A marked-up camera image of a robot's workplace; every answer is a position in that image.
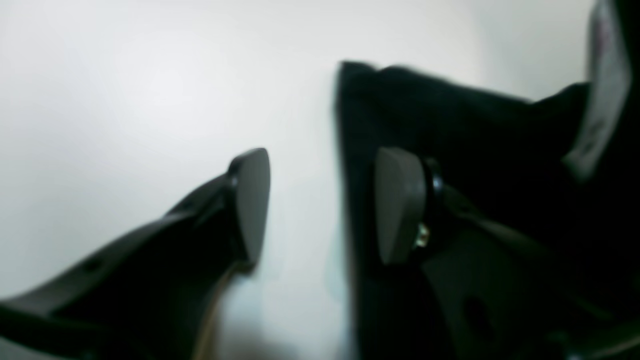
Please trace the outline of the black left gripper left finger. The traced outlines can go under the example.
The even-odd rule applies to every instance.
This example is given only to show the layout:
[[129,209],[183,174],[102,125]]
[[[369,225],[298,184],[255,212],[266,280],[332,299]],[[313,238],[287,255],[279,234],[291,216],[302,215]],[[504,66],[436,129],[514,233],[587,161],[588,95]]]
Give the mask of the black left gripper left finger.
[[160,218],[1,301],[1,337],[73,360],[200,360],[226,279],[265,243],[265,148],[233,158]]

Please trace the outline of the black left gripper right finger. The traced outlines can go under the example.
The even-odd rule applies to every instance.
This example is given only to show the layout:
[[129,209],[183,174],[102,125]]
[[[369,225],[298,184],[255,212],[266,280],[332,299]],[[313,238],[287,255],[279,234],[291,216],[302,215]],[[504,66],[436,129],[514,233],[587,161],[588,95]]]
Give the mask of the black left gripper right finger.
[[425,278],[451,360],[637,360],[639,316],[540,242],[484,215],[434,158],[375,155],[382,263]]

